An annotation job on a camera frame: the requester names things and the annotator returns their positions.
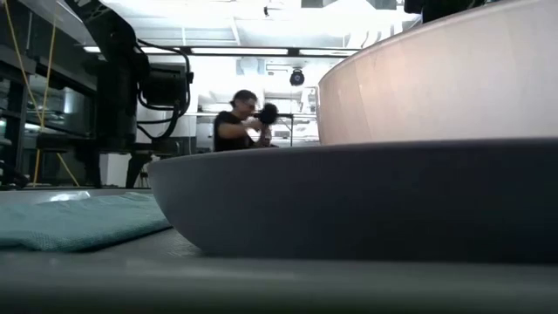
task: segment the man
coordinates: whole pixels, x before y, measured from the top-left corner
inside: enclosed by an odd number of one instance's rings
[[[235,94],[230,104],[231,112],[220,112],[213,124],[214,150],[224,152],[237,149],[261,147],[262,140],[254,142],[248,135],[248,129],[260,132],[264,125],[258,119],[244,123],[254,114],[258,98],[251,91],[241,90]]]

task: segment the ceiling light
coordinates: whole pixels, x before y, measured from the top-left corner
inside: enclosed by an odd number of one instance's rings
[[[266,65],[266,71],[291,71],[293,67],[291,65]]]
[[[96,46],[86,46],[84,47],[84,50],[90,53],[101,53],[101,50],[96,47]],[[164,50],[164,49],[159,49],[159,48],[154,48],[154,47],[142,47],[141,50],[147,54],[164,54],[164,53],[168,53],[171,54],[173,53],[172,51],[168,51],[168,50]]]
[[[84,50],[90,53],[101,53],[101,50],[98,47],[86,46],[84,47]]]
[[[300,54],[303,56],[324,56],[324,57],[349,57],[355,54],[358,49],[301,49]]]
[[[287,55],[287,49],[276,48],[192,48],[193,54],[213,55]]]

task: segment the gray bowl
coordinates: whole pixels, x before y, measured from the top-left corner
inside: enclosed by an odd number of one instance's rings
[[[556,140],[201,154],[149,177],[212,256],[558,262]]]

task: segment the black cable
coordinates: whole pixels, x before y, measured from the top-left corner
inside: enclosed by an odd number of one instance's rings
[[[142,106],[144,106],[145,108],[147,108],[149,110],[155,110],[155,111],[172,111],[172,110],[174,110],[173,106],[153,106],[153,105],[149,105],[143,100],[142,94],[143,94],[143,91],[138,90],[138,102]]]
[[[182,116],[184,116],[184,114],[186,114],[186,110],[181,110],[179,111],[178,117],[181,118]],[[161,124],[161,123],[168,123],[171,121],[171,119],[173,118],[167,118],[167,119],[158,119],[158,120],[141,120],[141,121],[137,121],[138,124],[147,124],[147,125],[155,125],[155,124]]]
[[[144,40],[138,39],[138,43],[143,44],[145,46],[149,46],[149,47],[153,47],[153,48],[157,48],[157,49],[161,49],[161,50],[166,50],[166,51],[171,51],[171,52],[175,52],[177,54],[180,54],[182,57],[184,57],[185,62],[186,62],[186,75],[187,75],[187,83],[186,83],[186,101],[184,102],[184,104],[181,106],[180,104],[177,104],[173,107],[168,107],[168,106],[151,106],[148,105],[145,101],[143,101],[143,99],[141,98],[142,96],[142,89],[139,89],[138,92],[138,101],[139,103],[144,106],[145,108],[151,109],[151,110],[157,110],[157,111],[170,111],[173,110],[173,116],[169,119],[160,119],[160,120],[145,120],[145,121],[136,121],[136,123],[138,124],[137,128],[143,133],[145,134],[150,140],[162,140],[162,139],[166,139],[168,138],[173,132],[174,129],[176,128],[176,125],[178,123],[178,119],[183,116],[187,109],[190,107],[190,60],[188,59],[188,56],[186,53],[184,53],[184,51],[181,50],[177,50],[174,48],[167,48],[167,47],[163,47],[163,46],[159,46],[157,44],[151,44],[148,43]],[[137,46],[139,48],[139,50],[141,51],[141,53],[143,53],[145,55],[145,52],[141,49],[141,47]],[[167,123],[170,122],[167,130],[161,135],[161,136],[152,136],[143,126],[140,126],[140,124],[162,124],[162,123]]]
[[[176,124],[178,123],[178,118],[179,118],[179,111],[178,111],[178,106],[176,106],[173,110],[173,117],[169,119],[170,125],[168,126],[167,130],[165,130],[165,132],[160,136],[152,136],[143,126],[138,125],[137,128],[143,134],[145,134],[150,140],[163,140],[163,139],[167,139],[168,137],[171,136],[171,134],[173,134],[174,129],[176,128]]]

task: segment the black t-shirt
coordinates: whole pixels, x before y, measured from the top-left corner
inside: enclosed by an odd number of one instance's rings
[[[240,125],[242,121],[229,112],[220,112],[213,122],[213,144],[214,151],[223,152],[228,150],[237,150],[250,148],[254,145],[254,141],[249,137],[241,137],[236,139],[223,139],[219,136],[219,125],[221,123],[230,123]]]

